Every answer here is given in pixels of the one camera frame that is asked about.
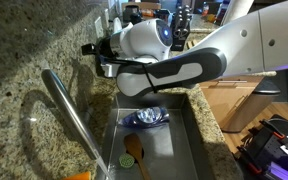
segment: spatula handle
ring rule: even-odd
[[[138,162],[138,165],[140,166],[144,180],[151,180],[150,174],[148,173],[146,166],[143,163],[143,160],[137,159],[137,162]]]

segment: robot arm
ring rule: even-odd
[[[288,1],[236,19],[185,53],[150,65],[121,66],[127,96],[220,77],[288,69]]]

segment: sink faucet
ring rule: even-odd
[[[75,140],[82,145],[91,159],[97,160],[100,158],[99,146],[85,122],[80,118],[77,107],[61,80],[51,69],[42,71],[42,79]]]

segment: stainless steel sink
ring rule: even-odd
[[[152,106],[166,107],[170,123],[144,130],[117,124],[119,119],[137,109]],[[142,179],[138,164],[125,169],[118,160],[126,152],[124,137],[134,132],[143,144],[143,161],[153,180],[214,179],[186,94],[147,94],[136,98],[116,95],[102,146],[102,158],[113,179]],[[100,168],[96,179],[105,179]]]

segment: bottle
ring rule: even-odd
[[[230,4],[230,0],[223,0],[220,7],[218,8],[216,18],[215,18],[215,24],[222,25],[223,18],[225,16],[226,10],[228,8],[228,5]]]
[[[169,122],[169,114],[165,107],[150,107],[137,110],[123,119],[118,124],[129,128],[151,128]]]
[[[210,6],[206,2],[204,2],[203,3],[203,11],[202,11],[203,17],[207,15],[209,9],[210,9]]]

